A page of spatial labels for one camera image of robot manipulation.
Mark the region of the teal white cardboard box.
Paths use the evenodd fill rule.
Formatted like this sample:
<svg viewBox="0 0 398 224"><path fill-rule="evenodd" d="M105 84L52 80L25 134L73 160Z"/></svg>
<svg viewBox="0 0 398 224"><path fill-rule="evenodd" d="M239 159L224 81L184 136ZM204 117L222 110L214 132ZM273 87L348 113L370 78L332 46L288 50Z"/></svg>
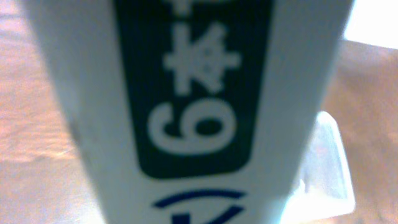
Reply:
<svg viewBox="0 0 398 224"><path fill-rule="evenodd" d="M107 223L279 223L353 3L21 1Z"/></svg>

